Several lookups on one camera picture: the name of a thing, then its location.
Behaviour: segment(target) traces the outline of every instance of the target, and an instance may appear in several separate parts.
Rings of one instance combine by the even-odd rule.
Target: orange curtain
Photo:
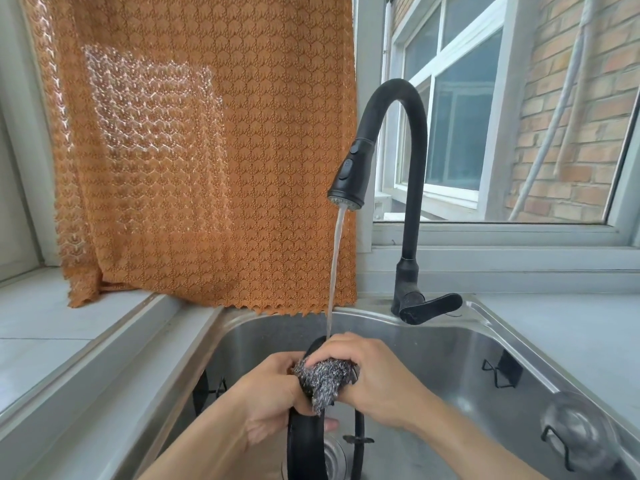
[[[70,305],[140,288],[326,309],[355,134],[351,0],[23,0]],[[353,303],[355,218],[336,304]]]

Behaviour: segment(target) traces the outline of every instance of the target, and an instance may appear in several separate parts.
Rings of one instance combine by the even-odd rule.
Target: forearm
[[[427,389],[417,398],[407,429],[428,443],[461,480],[544,480],[533,468],[492,441],[476,425]]]
[[[231,390],[208,407],[140,476],[140,480],[219,480],[244,452],[244,411]]]

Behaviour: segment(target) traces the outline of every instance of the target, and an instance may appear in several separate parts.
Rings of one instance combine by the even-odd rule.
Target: drain strainer
[[[324,437],[324,466],[329,480],[345,480],[347,478],[347,459],[340,443],[332,437]],[[282,462],[282,480],[287,480],[287,460]]]

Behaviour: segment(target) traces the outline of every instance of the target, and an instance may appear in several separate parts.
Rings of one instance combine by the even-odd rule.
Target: water stream
[[[338,219],[335,222],[335,234],[333,235],[333,259],[331,261],[331,279],[329,281],[329,308],[326,312],[326,338],[331,337],[331,325],[333,322],[333,295],[335,294],[335,278],[338,270],[338,251],[340,250],[340,238],[342,237],[342,224],[347,212],[345,204],[338,205]]]

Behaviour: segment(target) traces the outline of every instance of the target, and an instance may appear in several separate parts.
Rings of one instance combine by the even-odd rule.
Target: stainless steel sink
[[[382,339],[425,386],[551,480],[636,478],[632,471],[637,473],[638,437],[628,425],[612,417],[610,411],[605,412],[620,436],[625,461],[604,476],[572,473],[564,468],[562,457],[541,440],[540,418],[553,393],[585,391],[480,304],[468,301],[455,316],[408,326],[388,315],[388,303],[365,300],[357,304],[358,309],[337,309],[334,331]],[[206,368],[210,384],[215,386],[224,377],[231,387],[267,355],[305,350],[324,330],[324,315],[265,316],[226,310],[211,332],[211,345],[215,348]],[[516,387],[497,388],[493,373],[483,370],[485,360],[498,364],[504,351],[523,366]],[[342,436],[353,434],[353,410],[337,404],[327,414],[340,420],[340,429],[332,436],[345,453],[348,478],[353,447]],[[456,478],[443,460],[417,437],[368,418],[365,432],[375,443],[365,446],[363,480]],[[274,438],[261,448],[263,454],[271,456],[267,462],[260,460],[270,465],[265,468],[279,467],[284,460],[284,437]]]

